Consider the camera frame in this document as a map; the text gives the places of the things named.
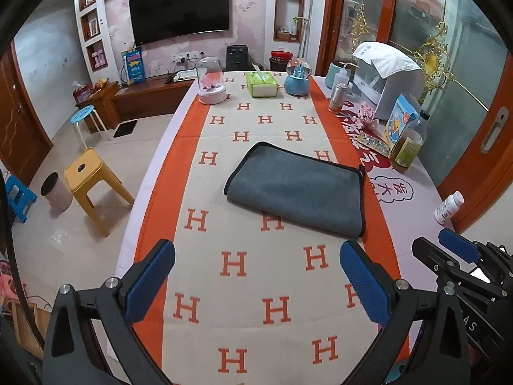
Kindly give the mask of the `purple and grey towel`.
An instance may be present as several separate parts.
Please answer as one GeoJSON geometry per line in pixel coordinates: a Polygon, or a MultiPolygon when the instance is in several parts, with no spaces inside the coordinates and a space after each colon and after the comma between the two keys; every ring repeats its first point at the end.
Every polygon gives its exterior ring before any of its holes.
{"type": "Polygon", "coordinates": [[[363,166],[326,162],[268,142],[251,147],[229,176],[231,202],[345,237],[363,236],[363,166]]]}

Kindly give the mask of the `white pill bottle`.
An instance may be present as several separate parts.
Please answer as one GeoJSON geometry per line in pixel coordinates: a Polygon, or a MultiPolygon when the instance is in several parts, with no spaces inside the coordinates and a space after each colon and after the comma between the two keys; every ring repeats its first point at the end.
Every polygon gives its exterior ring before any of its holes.
{"type": "Polygon", "coordinates": [[[464,197],[459,190],[447,196],[434,211],[436,222],[440,225],[445,225],[460,210],[463,204],[464,197]]]}

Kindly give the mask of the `oil bottle with green label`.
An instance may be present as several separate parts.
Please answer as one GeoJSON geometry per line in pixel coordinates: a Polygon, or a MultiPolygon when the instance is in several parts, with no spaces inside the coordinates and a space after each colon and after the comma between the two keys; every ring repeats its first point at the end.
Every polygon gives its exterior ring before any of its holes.
{"type": "Polygon", "coordinates": [[[389,160],[397,171],[404,173],[417,157],[427,139],[430,115],[421,109],[418,118],[407,124],[391,150],[389,160]]]}

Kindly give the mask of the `blister pill pack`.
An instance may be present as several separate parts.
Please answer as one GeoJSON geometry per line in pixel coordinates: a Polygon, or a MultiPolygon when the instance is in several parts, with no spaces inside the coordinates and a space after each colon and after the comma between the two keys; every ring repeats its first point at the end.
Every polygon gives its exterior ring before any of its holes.
{"type": "Polygon", "coordinates": [[[357,141],[366,148],[375,151],[383,157],[389,157],[390,148],[388,144],[379,137],[362,131],[357,136],[357,141]]]}

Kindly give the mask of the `colourful picture book box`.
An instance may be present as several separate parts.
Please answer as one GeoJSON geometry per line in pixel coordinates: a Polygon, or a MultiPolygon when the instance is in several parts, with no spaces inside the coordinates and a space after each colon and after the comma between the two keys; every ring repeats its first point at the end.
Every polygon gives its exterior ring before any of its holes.
{"type": "Polygon", "coordinates": [[[405,127],[418,119],[419,112],[420,106],[412,94],[401,94],[397,98],[384,129],[385,142],[390,150],[398,142],[405,127]]]}

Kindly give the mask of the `small blue step stool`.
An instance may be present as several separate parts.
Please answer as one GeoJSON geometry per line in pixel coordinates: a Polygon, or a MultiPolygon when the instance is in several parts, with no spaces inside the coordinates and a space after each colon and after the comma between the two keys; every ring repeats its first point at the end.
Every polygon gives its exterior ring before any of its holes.
{"type": "Polygon", "coordinates": [[[29,206],[37,201],[38,196],[12,174],[8,177],[5,188],[11,210],[21,223],[25,223],[29,206]]]}

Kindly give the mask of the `pink waste bin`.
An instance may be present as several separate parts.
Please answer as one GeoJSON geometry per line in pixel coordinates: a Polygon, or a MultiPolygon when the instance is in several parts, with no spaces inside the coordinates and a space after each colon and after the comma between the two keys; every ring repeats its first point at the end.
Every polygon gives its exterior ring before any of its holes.
{"type": "Polygon", "coordinates": [[[65,212],[71,207],[73,195],[57,172],[52,172],[46,177],[40,193],[48,200],[53,210],[65,212]]]}

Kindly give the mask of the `yellow plastic stool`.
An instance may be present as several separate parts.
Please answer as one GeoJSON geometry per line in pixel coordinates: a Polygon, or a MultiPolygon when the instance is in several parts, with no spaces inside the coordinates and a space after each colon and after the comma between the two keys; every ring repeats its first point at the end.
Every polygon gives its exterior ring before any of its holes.
{"type": "Polygon", "coordinates": [[[66,167],[63,175],[72,196],[103,237],[108,237],[110,232],[94,211],[94,204],[89,199],[89,191],[98,183],[104,182],[129,205],[132,206],[135,202],[121,180],[93,148],[86,148],[76,161],[66,167]]]}

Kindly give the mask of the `white countertop appliance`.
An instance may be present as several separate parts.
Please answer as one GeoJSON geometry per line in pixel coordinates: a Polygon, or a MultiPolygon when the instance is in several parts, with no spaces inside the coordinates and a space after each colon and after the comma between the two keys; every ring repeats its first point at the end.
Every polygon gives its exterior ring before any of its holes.
{"type": "Polygon", "coordinates": [[[387,121],[397,98],[424,92],[421,67],[400,50],[379,42],[363,42],[354,50],[357,59],[354,85],[364,101],[370,102],[375,118],[387,121]]]}

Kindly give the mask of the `metal thermos cup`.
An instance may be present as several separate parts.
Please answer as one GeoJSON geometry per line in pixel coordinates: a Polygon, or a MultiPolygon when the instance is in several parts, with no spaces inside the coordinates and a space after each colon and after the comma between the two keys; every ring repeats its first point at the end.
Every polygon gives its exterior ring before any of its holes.
{"type": "Polygon", "coordinates": [[[349,86],[342,82],[333,84],[328,109],[331,112],[338,113],[342,110],[342,106],[348,92],[349,86]]]}

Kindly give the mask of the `green tissue box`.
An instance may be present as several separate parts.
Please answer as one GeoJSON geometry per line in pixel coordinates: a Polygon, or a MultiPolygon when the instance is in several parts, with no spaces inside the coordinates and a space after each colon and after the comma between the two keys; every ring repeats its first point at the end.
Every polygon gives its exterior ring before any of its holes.
{"type": "Polygon", "coordinates": [[[278,83],[275,77],[257,64],[252,64],[252,67],[253,69],[245,75],[246,85],[252,98],[276,98],[278,83]]]}

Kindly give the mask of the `wooden tv cabinet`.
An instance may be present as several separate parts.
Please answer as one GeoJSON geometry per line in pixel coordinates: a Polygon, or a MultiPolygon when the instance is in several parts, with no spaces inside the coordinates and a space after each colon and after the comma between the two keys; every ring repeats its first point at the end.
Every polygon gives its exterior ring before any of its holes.
{"type": "Polygon", "coordinates": [[[166,82],[166,77],[152,77],[145,82],[122,87],[117,81],[83,101],[77,108],[93,105],[108,130],[121,122],[176,112],[193,80],[166,82]]]}

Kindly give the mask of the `blue standing sign card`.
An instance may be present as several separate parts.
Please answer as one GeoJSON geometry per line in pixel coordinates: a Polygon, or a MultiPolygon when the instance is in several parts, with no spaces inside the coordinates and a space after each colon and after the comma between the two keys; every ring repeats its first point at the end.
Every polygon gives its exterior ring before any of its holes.
{"type": "Polygon", "coordinates": [[[122,61],[128,85],[146,81],[146,73],[143,66],[143,51],[140,46],[125,50],[122,53],[122,61]]]}

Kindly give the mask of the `glass dome music box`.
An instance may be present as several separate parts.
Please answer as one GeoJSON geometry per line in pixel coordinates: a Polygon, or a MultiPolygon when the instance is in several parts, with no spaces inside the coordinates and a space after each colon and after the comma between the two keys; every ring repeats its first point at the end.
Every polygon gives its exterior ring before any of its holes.
{"type": "Polygon", "coordinates": [[[224,86],[223,68],[220,60],[206,56],[196,63],[198,77],[198,97],[202,104],[215,105],[227,99],[224,86]]]}

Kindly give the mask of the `black space heater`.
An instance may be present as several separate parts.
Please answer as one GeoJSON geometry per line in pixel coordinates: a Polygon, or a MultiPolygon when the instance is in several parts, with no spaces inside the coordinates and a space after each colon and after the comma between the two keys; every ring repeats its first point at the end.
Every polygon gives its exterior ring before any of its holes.
{"type": "Polygon", "coordinates": [[[248,71],[249,48],[247,45],[234,44],[226,48],[226,71],[248,71]]]}

